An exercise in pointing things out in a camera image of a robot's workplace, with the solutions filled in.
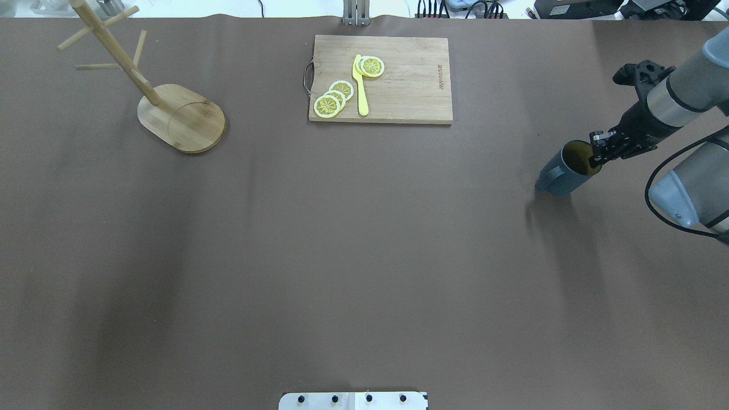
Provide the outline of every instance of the wooden pole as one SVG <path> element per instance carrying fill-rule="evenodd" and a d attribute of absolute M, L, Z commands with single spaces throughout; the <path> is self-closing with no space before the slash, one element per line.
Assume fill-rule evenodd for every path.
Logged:
<path fill-rule="evenodd" d="M 149 102 L 155 106 L 159 105 L 162 102 L 159 94 L 157 94 L 148 81 L 142 81 L 140 79 L 140 77 L 144 77 L 141 76 L 141 73 L 139 73 L 139 69 L 137 69 L 134 61 L 129 58 L 129 55 L 127 55 L 124 49 L 122 49 L 122 46 L 120 46 L 119 42 L 117 42 L 114 36 L 112 36 L 109 29 L 104 27 L 104 23 L 96 15 L 96 13 L 94 13 L 88 3 L 86 3 L 86 0 L 71 0 L 71 7 L 73 7 L 79 17 L 81 17 L 81 20 L 86 23 L 86 26 L 91 27 L 91 32 L 94 33 L 96 38 L 101 42 L 104 48 L 106 48 L 106 51 L 109 51 L 109 54 L 114 57 L 122 70 L 124 70 L 124 72 L 134 82 L 134 85 L 137 86 L 147 99 L 149 99 Z"/>

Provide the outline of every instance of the metal bracket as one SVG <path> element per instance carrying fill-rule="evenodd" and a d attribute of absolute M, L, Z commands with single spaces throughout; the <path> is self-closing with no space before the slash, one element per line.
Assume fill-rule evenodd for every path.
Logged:
<path fill-rule="evenodd" d="M 287 393 L 278 402 L 278 410 L 428 410 L 428 393 Z"/>
<path fill-rule="evenodd" d="M 370 0 L 344 0 L 342 23 L 345 26 L 369 26 Z"/>

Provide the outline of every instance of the lemon slice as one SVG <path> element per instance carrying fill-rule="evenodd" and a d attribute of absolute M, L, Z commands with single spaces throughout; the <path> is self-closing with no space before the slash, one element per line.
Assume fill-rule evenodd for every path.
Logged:
<path fill-rule="evenodd" d="M 351 82 L 345 80 L 334 81 L 330 86 L 330 90 L 337 90 L 344 94 L 347 101 L 354 95 L 354 86 Z"/>
<path fill-rule="evenodd" d="M 364 76 L 379 77 L 385 72 L 385 62 L 374 55 L 363 55 L 357 69 Z"/>
<path fill-rule="evenodd" d="M 331 94 L 324 94 L 314 101 L 314 112 L 322 118 L 334 117 L 340 109 L 339 100 Z"/>
<path fill-rule="evenodd" d="M 344 105 L 347 104 L 347 97 L 344 95 L 343 92 L 339 90 L 329 90 L 326 93 L 324 93 L 326 96 L 334 96 L 337 98 L 337 101 L 339 101 L 339 110 L 341 111 L 344 108 Z"/>

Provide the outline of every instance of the black electronic device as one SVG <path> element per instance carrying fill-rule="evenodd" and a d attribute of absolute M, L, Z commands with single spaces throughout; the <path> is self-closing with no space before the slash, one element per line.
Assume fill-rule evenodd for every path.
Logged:
<path fill-rule="evenodd" d="M 579 20 L 616 13 L 622 0 L 536 0 L 534 8 L 543 19 Z"/>
<path fill-rule="evenodd" d="M 620 14 L 631 20 L 703 20 L 719 0 L 630 0 Z"/>

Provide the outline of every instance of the wooden mug tree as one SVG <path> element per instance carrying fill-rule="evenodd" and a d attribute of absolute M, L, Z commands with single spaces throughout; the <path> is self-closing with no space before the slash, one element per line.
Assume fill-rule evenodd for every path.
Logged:
<path fill-rule="evenodd" d="M 86 34 L 94 33 L 116 64 L 89 64 L 76 66 L 78 70 L 122 69 L 144 94 L 137 106 L 137 118 L 145 128 L 164 142 L 188 154 L 211 149 L 225 131 L 225 115 L 214 102 L 176 84 L 152 87 L 141 71 L 139 58 L 147 31 L 142 30 L 134 58 L 122 49 L 108 27 L 139 11 L 137 6 L 108 19 L 94 13 L 86 0 L 70 0 L 71 7 L 81 17 L 86 27 L 58 45 L 60 51 L 73 45 Z"/>

